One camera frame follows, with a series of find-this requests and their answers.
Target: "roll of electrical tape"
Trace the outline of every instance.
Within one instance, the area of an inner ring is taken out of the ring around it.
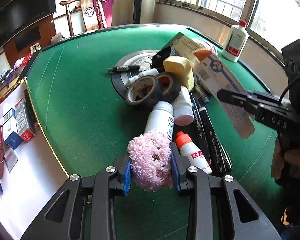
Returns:
[[[130,106],[152,109],[161,99],[163,90],[155,76],[144,76],[129,87],[126,101]]]
[[[159,75],[156,75],[156,78],[159,80],[164,91],[161,101],[172,103],[176,100],[181,91],[181,85],[177,76],[171,72],[162,72]]]

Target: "red and gray box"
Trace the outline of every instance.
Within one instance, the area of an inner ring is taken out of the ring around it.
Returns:
[[[29,142],[34,138],[35,132],[34,132],[34,126],[30,122],[28,113],[26,111],[26,105],[23,98],[18,103],[16,103],[15,109],[16,109],[18,135],[25,142]]]

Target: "white table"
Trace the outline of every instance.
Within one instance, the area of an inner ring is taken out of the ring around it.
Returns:
[[[26,85],[17,87],[0,105],[0,118],[21,98]],[[19,240],[40,210],[67,180],[43,133],[23,142],[16,150],[18,162],[9,173],[4,164],[1,180],[0,222],[15,240]]]

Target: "white glue bottle with red cap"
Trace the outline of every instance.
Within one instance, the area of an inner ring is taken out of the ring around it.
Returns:
[[[212,170],[206,158],[203,156],[201,150],[192,142],[189,135],[178,132],[175,143],[180,150],[180,154],[186,156],[191,165],[198,167],[207,174],[211,174]]]
[[[246,31],[247,23],[239,21],[239,25],[232,25],[226,43],[223,46],[222,55],[233,62],[237,62],[243,47],[246,45],[249,34]]]

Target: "purple towel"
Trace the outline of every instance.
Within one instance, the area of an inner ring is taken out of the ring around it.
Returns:
[[[99,28],[111,27],[113,3],[114,0],[93,0],[93,6],[97,14]]]

